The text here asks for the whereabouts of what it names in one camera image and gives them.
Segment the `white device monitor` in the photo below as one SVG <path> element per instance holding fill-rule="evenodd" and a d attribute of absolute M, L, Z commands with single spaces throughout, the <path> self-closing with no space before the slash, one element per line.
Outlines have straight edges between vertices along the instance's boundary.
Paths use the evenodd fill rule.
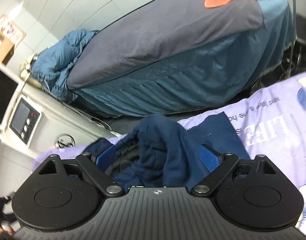
<path fill-rule="evenodd" d="M 0 62 L 0 132 L 8 125 L 24 84 L 20 77 Z"/>

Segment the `purple floral bed sheet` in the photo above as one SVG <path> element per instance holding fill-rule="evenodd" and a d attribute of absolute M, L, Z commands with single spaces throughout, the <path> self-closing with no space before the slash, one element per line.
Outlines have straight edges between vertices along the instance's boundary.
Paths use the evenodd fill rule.
<path fill-rule="evenodd" d="M 29 239 L 303 239 L 306 235 L 306 72 L 221 108 L 250 157 L 265 153 L 299 188 L 304 208 L 295 229 L 239 229 L 210 204 L 176 191 L 159 196 L 134 190 L 131 203 L 110 201 L 86 225 L 62 232 L 26 230 Z"/>

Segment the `navy blue sweatshirt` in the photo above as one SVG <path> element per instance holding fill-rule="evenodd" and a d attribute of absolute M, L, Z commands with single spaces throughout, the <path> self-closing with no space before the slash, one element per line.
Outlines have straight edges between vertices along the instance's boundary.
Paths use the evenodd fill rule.
<path fill-rule="evenodd" d="M 112 144 L 100 138 L 84 149 Z M 131 186 L 193 188 L 210 174 L 199 157 L 202 144 L 217 152 L 249 159 L 246 149 L 225 113 L 210 115 L 185 129 L 166 116 L 153 114 L 116 144 L 115 162 L 105 171 L 124 190 Z"/>

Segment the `grey massage bed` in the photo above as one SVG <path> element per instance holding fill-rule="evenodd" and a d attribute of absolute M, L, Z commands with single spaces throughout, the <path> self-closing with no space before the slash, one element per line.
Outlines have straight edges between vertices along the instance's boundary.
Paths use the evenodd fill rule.
<path fill-rule="evenodd" d="M 154 0 L 97 33 L 66 83 L 109 116 L 217 107 L 278 65 L 292 39 L 288 0 Z"/>

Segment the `white medical device cart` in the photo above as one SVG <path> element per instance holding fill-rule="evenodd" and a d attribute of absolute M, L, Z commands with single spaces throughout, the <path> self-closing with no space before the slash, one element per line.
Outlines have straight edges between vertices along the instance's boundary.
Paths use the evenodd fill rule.
<path fill-rule="evenodd" d="M 107 124 L 19 82 L 0 126 L 0 141 L 33 159 L 53 148 L 89 145 L 120 134 Z"/>

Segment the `blue pillow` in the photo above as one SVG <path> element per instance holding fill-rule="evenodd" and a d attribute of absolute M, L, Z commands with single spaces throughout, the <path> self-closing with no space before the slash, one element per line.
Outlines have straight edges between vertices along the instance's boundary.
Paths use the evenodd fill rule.
<path fill-rule="evenodd" d="M 31 68 L 31 78 L 38 81 L 57 99 L 65 103 L 73 102 L 77 94 L 67 87 L 69 73 L 83 49 L 97 33 L 97 30 L 77 29 L 65 35 L 55 45 L 38 55 Z"/>

